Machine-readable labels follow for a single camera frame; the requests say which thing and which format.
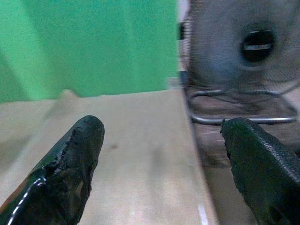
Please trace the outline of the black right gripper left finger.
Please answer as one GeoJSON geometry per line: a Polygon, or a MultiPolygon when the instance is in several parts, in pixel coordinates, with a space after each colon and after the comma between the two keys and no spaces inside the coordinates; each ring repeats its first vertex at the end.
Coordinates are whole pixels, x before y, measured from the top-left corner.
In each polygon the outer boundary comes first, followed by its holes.
{"type": "Polygon", "coordinates": [[[0,208],[2,225],[76,225],[92,190],[104,142],[100,119],[79,119],[33,167],[0,208]]]}

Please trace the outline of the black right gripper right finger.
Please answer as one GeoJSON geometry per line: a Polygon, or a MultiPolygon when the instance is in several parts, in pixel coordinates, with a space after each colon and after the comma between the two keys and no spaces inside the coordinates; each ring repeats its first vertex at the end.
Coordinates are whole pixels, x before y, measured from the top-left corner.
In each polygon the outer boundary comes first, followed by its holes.
{"type": "Polygon", "coordinates": [[[246,118],[223,120],[234,183],[260,225],[300,223],[300,159],[246,118]]]}

